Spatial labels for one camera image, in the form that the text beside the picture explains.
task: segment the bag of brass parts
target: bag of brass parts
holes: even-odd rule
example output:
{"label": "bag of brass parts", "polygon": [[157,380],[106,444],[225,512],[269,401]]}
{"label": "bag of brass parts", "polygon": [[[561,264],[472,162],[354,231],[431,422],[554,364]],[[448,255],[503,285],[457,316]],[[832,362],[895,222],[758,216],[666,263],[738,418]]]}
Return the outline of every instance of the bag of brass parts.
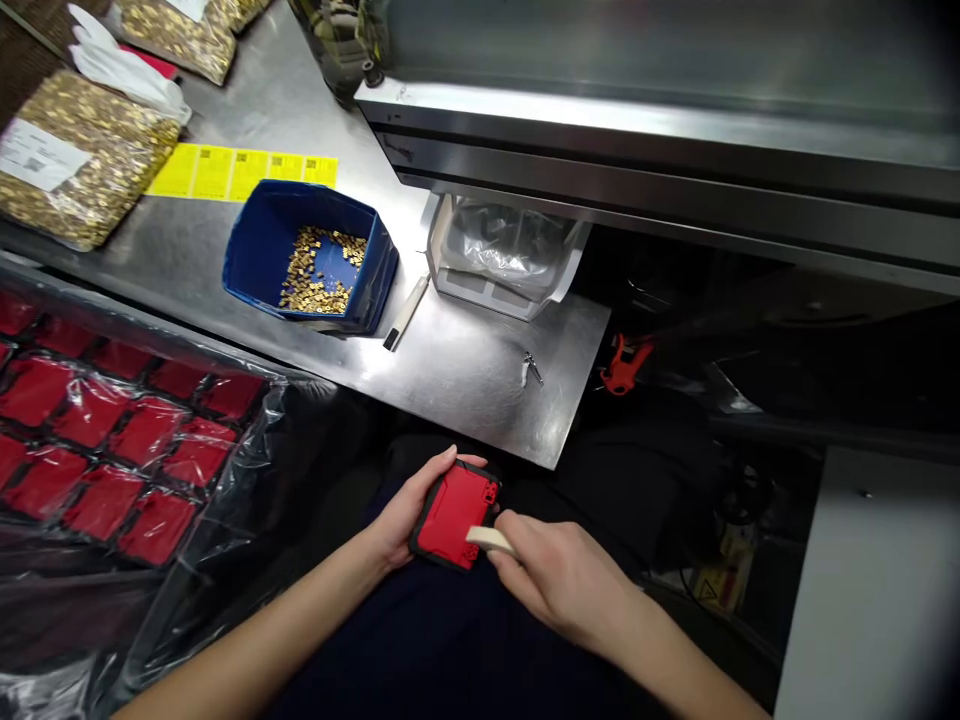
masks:
{"label": "bag of brass parts", "polygon": [[60,70],[0,139],[0,211],[92,250],[133,207],[179,134],[175,120]]}
{"label": "bag of brass parts", "polygon": [[350,302],[352,287],[344,287],[340,280],[336,285],[324,280],[323,272],[317,269],[317,253],[323,243],[332,242],[343,250],[343,259],[359,268],[367,250],[367,241],[345,233],[328,232],[318,227],[300,228],[294,243],[293,255],[287,267],[287,279],[280,291],[280,307],[295,312],[342,315]]}
{"label": "bag of brass parts", "polygon": [[223,85],[237,48],[233,33],[246,27],[270,2],[114,0],[107,22],[130,44]]}

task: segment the red case in plastic wrap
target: red case in plastic wrap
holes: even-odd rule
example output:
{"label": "red case in plastic wrap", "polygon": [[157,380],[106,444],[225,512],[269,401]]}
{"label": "red case in plastic wrap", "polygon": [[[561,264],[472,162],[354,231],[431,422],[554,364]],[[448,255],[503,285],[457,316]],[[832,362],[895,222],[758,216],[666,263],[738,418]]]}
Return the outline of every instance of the red case in plastic wrap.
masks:
{"label": "red case in plastic wrap", "polygon": [[106,542],[120,529],[143,490],[144,482],[120,468],[104,465],[82,478],[86,490],[63,514],[71,530]]}
{"label": "red case in plastic wrap", "polygon": [[95,448],[117,424],[133,393],[103,378],[89,376],[70,384],[67,409],[54,421],[60,437]]}
{"label": "red case in plastic wrap", "polygon": [[19,335],[37,317],[37,309],[23,300],[0,292],[0,333]]}
{"label": "red case in plastic wrap", "polygon": [[246,415],[263,380],[252,375],[231,375],[214,380],[203,394],[203,404],[227,420],[239,420]]}
{"label": "red case in plastic wrap", "polygon": [[10,482],[26,458],[26,445],[8,435],[0,435],[0,490]]}
{"label": "red case in plastic wrap", "polygon": [[189,400],[193,391],[197,389],[206,376],[207,374],[203,370],[196,370],[173,360],[166,360],[150,374],[150,384],[157,390],[168,392],[174,397]]}
{"label": "red case in plastic wrap", "polygon": [[195,506],[183,498],[160,490],[140,498],[137,521],[117,541],[120,551],[151,565],[163,565],[190,527]]}
{"label": "red case in plastic wrap", "polygon": [[3,494],[14,510],[37,520],[55,515],[69,500],[87,469],[87,461],[61,447],[48,445],[28,454],[30,469],[16,487]]}
{"label": "red case in plastic wrap", "polygon": [[411,552],[445,567],[470,570],[480,548],[467,542],[467,532],[489,519],[499,492],[500,481],[493,475],[457,460],[427,493],[410,536]]}
{"label": "red case in plastic wrap", "polygon": [[34,356],[11,362],[4,378],[13,378],[13,382],[0,396],[0,415],[37,427],[67,394],[74,371],[49,358]]}
{"label": "red case in plastic wrap", "polygon": [[56,315],[47,315],[37,328],[37,342],[48,350],[78,358],[90,347],[96,334],[68,323]]}
{"label": "red case in plastic wrap", "polygon": [[147,366],[153,357],[148,352],[130,345],[107,340],[93,354],[93,364],[101,370],[133,380]]}
{"label": "red case in plastic wrap", "polygon": [[140,398],[122,430],[110,437],[110,449],[138,467],[163,455],[187,411],[156,397]]}
{"label": "red case in plastic wrap", "polygon": [[194,418],[180,428],[180,446],[163,464],[165,475],[205,488],[233,447],[237,434],[215,422]]}

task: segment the yellow sticker sheet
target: yellow sticker sheet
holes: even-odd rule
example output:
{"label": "yellow sticker sheet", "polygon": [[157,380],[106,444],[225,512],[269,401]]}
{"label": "yellow sticker sheet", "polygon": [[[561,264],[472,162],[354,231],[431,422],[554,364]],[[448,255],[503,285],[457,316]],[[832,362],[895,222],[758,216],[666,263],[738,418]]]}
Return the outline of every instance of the yellow sticker sheet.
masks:
{"label": "yellow sticker sheet", "polygon": [[146,195],[246,202],[264,178],[335,188],[337,158],[180,143]]}

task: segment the workbench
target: workbench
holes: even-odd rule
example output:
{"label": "workbench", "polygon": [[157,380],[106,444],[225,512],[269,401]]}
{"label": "workbench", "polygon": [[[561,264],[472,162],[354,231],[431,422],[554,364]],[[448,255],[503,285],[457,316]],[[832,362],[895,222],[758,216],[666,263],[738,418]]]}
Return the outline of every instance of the workbench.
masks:
{"label": "workbench", "polygon": [[[285,2],[240,40],[224,88],[183,74],[193,108],[184,141],[339,159],[336,189],[375,208],[400,253],[377,332],[334,337],[228,295],[224,250],[236,203],[143,197],[107,244],[79,254],[0,221],[0,246],[131,304],[352,388],[553,468],[570,431],[609,310],[575,295],[531,323],[428,288],[396,352],[383,339],[426,272],[428,192],[402,185],[357,109],[345,110]],[[521,388],[525,352],[543,375]]]}

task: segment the blue bin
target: blue bin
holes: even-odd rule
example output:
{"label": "blue bin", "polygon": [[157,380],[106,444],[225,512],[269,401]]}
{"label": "blue bin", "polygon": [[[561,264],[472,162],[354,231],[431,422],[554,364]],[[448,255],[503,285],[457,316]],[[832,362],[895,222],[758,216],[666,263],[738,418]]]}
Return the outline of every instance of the blue bin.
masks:
{"label": "blue bin", "polygon": [[[367,239],[363,263],[354,267],[339,245],[321,243],[315,268],[327,290],[337,281],[353,288],[342,314],[296,312],[280,307],[290,255],[300,228],[315,225]],[[323,185],[261,180],[230,233],[223,262],[224,289],[248,305],[287,320],[323,320],[343,332],[376,329],[399,254],[377,211]]]}

